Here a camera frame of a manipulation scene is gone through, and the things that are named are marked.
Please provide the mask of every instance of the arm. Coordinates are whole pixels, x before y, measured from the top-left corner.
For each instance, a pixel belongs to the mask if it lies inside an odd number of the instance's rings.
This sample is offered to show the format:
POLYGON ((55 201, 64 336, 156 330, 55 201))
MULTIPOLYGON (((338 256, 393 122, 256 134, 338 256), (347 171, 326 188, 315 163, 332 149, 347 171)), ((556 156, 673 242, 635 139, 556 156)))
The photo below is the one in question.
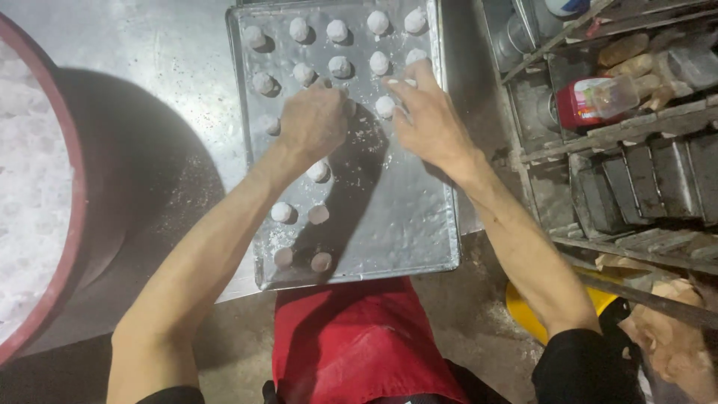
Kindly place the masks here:
POLYGON ((569 329, 600 332, 595 309, 578 277, 474 146, 429 62, 414 63, 406 74, 417 81, 418 89, 403 81, 386 81, 413 119, 409 121, 399 108, 394 111, 399 142, 464 189, 506 275, 549 338, 569 329))
POLYGON ((112 336, 107 402, 197 387, 191 342, 284 189, 344 142, 346 95, 318 81, 287 100, 284 130, 251 171, 169 253, 112 336))

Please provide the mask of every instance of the concrete floor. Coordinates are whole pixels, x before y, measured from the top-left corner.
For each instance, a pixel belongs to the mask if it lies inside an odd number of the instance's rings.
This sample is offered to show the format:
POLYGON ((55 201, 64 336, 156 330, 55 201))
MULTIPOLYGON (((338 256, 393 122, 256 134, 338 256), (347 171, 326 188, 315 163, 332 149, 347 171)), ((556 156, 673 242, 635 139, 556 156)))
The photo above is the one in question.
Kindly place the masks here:
MULTIPOLYGON (((465 237, 454 272, 412 279, 444 357, 471 369, 515 404, 534 399, 531 371, 543 348, 508 316, 505 275, 483 233, 465 237)), ((261 403, 271 379, 274 293, 216 305, 195 342, 209 403, 261 403)), ((108 336, 18 359, 0 370, 0 403, 102 403, 108 336)))

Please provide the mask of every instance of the hand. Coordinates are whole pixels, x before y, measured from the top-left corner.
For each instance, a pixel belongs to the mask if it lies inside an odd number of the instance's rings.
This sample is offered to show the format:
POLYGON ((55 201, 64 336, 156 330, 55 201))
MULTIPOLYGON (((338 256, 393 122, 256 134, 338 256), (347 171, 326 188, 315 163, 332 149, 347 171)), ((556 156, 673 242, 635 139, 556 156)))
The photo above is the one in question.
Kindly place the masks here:
POLYGON ((307 90, 289 97, 281 113, 277 142, 297 152, 306 168, 333 152, 347 137, 343 111, 347 93, 328 88, 327 83, 319 78, 307 90))
POLYGON ((482 153, 469 138, 451 99, 439 87, 428 60, 412 63, 404 76, 416 80, 418 88, 404 80, 393 84, 387 78, 383 80, 411 115, 410 121, 401 108, 394 109, 392 119, 399 142, 456 180, 454 173, 463 169, 463 163, 482 153))

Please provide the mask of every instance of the forearm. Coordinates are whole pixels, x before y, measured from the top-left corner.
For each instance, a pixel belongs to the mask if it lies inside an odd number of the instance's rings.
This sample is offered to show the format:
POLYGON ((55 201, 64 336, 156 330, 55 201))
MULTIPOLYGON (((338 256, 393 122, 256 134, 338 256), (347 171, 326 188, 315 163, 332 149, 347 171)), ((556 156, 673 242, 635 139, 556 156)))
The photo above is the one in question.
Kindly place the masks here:
POLYGON ((448 169, 482 219, 506 275, 546 327, 549 338, 575 328, 600 332, 583 285, 482 153, 448 169))
POLYGON ((248 246, 305 162, 279 143, 218 205, 197 222, 150 278, 118 325, 136 338, 188 341, 229 283, 248 246))

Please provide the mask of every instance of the red apron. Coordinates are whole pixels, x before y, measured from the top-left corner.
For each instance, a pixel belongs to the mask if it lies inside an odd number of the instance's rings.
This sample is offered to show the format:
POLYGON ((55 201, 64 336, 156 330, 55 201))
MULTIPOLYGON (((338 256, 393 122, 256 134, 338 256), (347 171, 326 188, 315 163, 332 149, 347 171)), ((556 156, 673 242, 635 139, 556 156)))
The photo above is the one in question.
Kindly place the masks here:
POLYGON ((272 372, 286 404, 423 393, 468 404, 408 277, 280 291, 272 372))

